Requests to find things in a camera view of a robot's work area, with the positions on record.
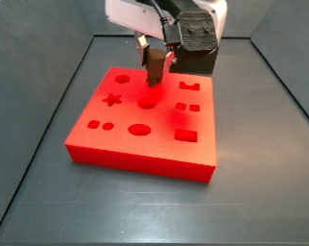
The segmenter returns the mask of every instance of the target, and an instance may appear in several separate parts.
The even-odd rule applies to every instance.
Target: small circular hole
[[[99,121],[97,121],[97,120],[90,120],[90,121],[87,122],[87,124],[86,124],[86,127],[90,128],[90,129],[97,129],[98,125],[99,125]]]
[[[111,122],[107,122],[103,124],[102,129],[105,131],[110,131],[114,128],[114,124]]]
[[[151,108],[154,108],[156,102],[154,101],[154,98],[151,97],[142,97],[138,100],[138,107],[143,110],[150,110]]]
[[[133,135],[148,135],[151,132],[151,128],[143,124],[135,124],[127,128],[127,131]]]
[[[129,83],[129,76],[122,74],[122,75],[118,75],[117,78],[115,78],[115,82],[119,83],[119,84],[125,84],[125,83]]]

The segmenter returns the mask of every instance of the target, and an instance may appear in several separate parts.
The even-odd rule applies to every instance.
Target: gray floor
[[[309,242],[309,120],[250,41],[220,45],[208,185],[70,161],[62,143],[110,66],[138,67],[133,38],[91,43],[0,243]]]

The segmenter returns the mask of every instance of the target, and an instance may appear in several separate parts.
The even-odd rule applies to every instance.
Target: red shape sorter block
[[[207,183],[216,166],[212,82],[111,68],[66,138],[74,162]]]

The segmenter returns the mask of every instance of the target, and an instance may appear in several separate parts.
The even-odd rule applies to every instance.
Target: metal panel
[[[252,42],[309,114],[309,0],[279,0]]]
[[[0,221],[90,41],[73,1],[0,2]]]
[[[97,36],[133,35],[133,31],[110,23],[103,0],[75,0],[93,33]],[[223,37],[251,37],[275,0],[226,0],[227,18]]]
[[[109,67],[138,67],[134,46],[131,37],[94,39],[0,242],[309,242],[309,121],[248,40],[223,40],[216,59],[208,185],[70,161],[63,140]]]

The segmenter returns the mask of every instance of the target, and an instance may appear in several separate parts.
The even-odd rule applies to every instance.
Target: white robot link
[[[155,86],[166,72],[211,73],[226,19],[224,0],[106,0],[111,22],[134,30],[147,82]],[[166,50],[150,48],[144,35],[163,40]]]

